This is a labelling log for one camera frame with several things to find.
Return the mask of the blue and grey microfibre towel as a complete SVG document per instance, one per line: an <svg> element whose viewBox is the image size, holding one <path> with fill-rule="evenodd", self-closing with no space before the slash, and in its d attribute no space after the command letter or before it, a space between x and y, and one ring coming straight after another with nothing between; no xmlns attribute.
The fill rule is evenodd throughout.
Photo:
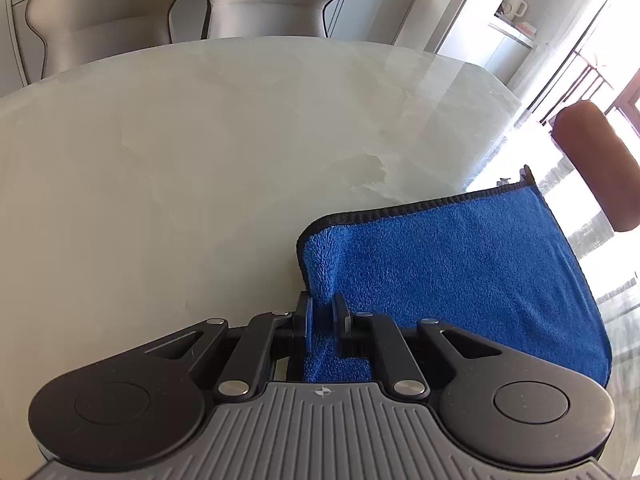
<svg viewBox="0 0 640 480"><path fill-rule="evenodd" d="M456 196L329 214L299 235L312 299L307 382L366 382L337 353L332 301L401 327L434 318L606 384L612 350L585 275L529 169Z"/></svg>

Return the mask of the brown leather chair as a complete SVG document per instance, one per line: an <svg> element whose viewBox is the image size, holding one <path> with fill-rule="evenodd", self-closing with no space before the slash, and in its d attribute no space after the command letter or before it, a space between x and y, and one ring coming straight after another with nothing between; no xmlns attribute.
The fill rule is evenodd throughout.
<svg viewBox="0 0 640 480"><path fill-rule="evenodd" d="M639 164L604 114L578 101L555 116L551 137L596 198L615 232L639 226Z"/></svg>

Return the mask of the beige chair left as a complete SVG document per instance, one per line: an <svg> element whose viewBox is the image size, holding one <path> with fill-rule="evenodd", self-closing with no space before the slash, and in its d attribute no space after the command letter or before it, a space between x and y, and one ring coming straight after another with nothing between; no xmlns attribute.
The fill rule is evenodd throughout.
<svg viewBox="0 0 640 480"><path fill-rule="evenodd" d="M42 40L41 76L170 44L177 0L29 0L26 22Z"/></svg>

